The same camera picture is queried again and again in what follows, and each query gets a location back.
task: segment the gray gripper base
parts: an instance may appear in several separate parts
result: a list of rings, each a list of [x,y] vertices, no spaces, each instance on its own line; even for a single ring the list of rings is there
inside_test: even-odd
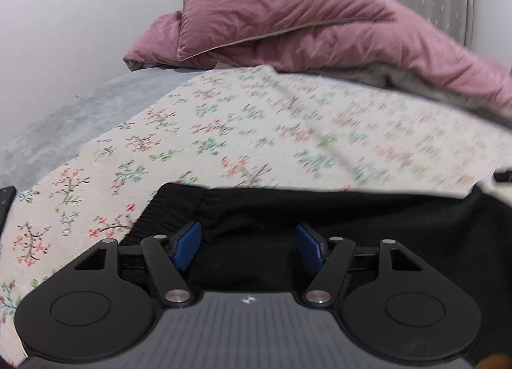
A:
[[[405,369],[352,343],[334,317],[293,295],[206,293],[169,309],[127,352],[101,362],[62,364],[34,358],[22,369]],[[463,359],[431,369],[469,369]]]

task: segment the white wall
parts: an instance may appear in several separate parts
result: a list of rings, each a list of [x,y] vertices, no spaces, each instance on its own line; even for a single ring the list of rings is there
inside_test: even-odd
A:
[[[0,137],[128,72],[129,46],[182,0],[0,0]]]
[[[512,67],[512,0],[475,0],[471,49]]]

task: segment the black cloth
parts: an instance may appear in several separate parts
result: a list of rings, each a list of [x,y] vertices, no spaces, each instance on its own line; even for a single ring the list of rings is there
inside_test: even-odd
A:
[[[512,209],[475,187],[465,199],[427,195],[212,189],[166,184],[121,245],[172,235],[197,219],[203,242],[185,276],[191,289],[304,291],[293,245],[307,222],[359,246],[399,241],[478,303],[482,325],[470,360],[512,352]]]

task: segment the round metal bolt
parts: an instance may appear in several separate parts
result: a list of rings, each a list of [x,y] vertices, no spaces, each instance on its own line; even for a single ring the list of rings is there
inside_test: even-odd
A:
[[[190,292],[185,290],[170,290],[165,294],[165,299],[169,302],[185,302],[190,300]]]
[[[306,300],[315,304],[323,304],[331,300],[331,294],[323,290],[313,290],[306,294]]]

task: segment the floral pattern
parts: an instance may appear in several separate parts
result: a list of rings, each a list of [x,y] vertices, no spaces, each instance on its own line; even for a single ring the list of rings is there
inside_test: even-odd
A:
[[[19,300],[98,240],[121,240],[166,182],[463,196],[510,165],[509,132],[441,103],[267,66],[199,75],[14,201],[0,354],[24,357]]]

